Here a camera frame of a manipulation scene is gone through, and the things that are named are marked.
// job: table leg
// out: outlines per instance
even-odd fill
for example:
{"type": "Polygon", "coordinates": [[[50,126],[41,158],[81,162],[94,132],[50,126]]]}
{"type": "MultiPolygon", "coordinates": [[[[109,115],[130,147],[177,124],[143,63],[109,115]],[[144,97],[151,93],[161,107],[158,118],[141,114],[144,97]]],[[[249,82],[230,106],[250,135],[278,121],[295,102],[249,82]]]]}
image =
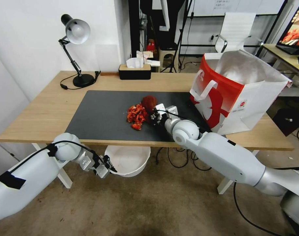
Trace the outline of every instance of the table leg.
{"type": "MultiPolygon", "coordinates": [[[[258,154],[259,150],[253,150],[252,154],[255,156],[256,154],[258,154]]],[[[230,185],[232,185],[234,181],[228,179],[228,178],[224,178],[221,183],[219,184],[219,186],[217,187],[217,191],[218,194],[222,195],[226,192],[226,190],[230,187],[230,185]]]]}
{"type": "MultiPolygon", "coordinates": [[[[32,145],[37,151],[47,146],[46,144],[38,144],[38,143],[32,143],[32,145]]],[[[57,177],[64,184],[65,188],[71,188],[73,182],[68,177],[67,173],[63,168],[60,169],[60,172],[58,173],[57,177]]]]}
{"type": "Polygon", "coordinates": [[[278,66],[281,64],[281,62],[282,62],[282,60],[280,60],[280,59],[276,59],[276,62],[274,63],[273,68],[274,68],[274,69],[277,69],[278,66]]]}

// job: computer monitor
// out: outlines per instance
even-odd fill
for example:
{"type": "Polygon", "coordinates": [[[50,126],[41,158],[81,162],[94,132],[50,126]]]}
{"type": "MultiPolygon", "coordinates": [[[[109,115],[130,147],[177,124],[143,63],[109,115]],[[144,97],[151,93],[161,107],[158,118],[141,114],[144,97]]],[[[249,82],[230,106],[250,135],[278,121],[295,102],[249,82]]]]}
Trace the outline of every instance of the computer monitor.
{"type": "Polygon", "coordinates": [[[276,47],[291,55],[299,55],[299,7],[276,44],[276,47]]]}

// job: chopped red pepper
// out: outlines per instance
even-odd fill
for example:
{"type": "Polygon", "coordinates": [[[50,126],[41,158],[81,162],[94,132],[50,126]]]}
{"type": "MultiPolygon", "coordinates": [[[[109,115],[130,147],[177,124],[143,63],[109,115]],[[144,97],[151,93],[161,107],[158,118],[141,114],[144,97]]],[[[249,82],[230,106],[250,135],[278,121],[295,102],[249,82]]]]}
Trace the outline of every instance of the chopped red pepper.
{"type": "Polygon", "coordinates": [[[141,130],[143,122],[150,122],[150,117],[141,103],[131,106],[127,110],[127,122],[132,123],[131,127],[141,130]]]}
{"type": "Polygon", "coordinates": [[[135,129],[135,130],[141,130],[141,129],[142,129],[142,128],[141,128],[141,125],[140,125],[140,124],[136,124],[136,123],[132,124],[131,127],[132,127],[133,129],[135,129]]]}

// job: desk lamp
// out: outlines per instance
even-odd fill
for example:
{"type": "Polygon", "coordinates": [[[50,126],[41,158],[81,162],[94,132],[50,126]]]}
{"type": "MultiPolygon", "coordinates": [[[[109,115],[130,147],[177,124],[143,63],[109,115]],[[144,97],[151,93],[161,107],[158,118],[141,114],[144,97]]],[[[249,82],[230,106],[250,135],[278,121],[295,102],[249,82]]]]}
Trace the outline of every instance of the desk lamp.
{"type": "Polygon", "coordinates": [[[62,15],[61,21],[65,25],[66,36],[60,39],[59,43],[63,47],[68,58],[71,60],[71,64],[77,71],[77,76],[73,79],[73,84],[74,86],[80,88],[87,87],[94,83],[94,77],[89,74],[81,74],[81,68],[76,63],[76,61],[71,58],[70,54],[66,50],[65,45],[68,43],[84,43],[90,35],[90,27],[85,21],[73,19],[70,15],[67,14],[62,15]]]}

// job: black lamp base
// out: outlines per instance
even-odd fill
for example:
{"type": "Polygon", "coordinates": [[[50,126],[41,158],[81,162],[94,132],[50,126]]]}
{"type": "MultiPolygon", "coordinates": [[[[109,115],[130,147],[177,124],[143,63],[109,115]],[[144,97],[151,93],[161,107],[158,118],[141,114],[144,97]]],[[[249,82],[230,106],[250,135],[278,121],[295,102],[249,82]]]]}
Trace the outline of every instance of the black lamp base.
{"type": "Polygon", "coordinates": [[[92,85],[94,83],[95,78],[92,75],[89,74],[82,74],[81,77],[76,76],[73,79],[73,84],[76,87],[87,87],[89,85],[92,85]]]}

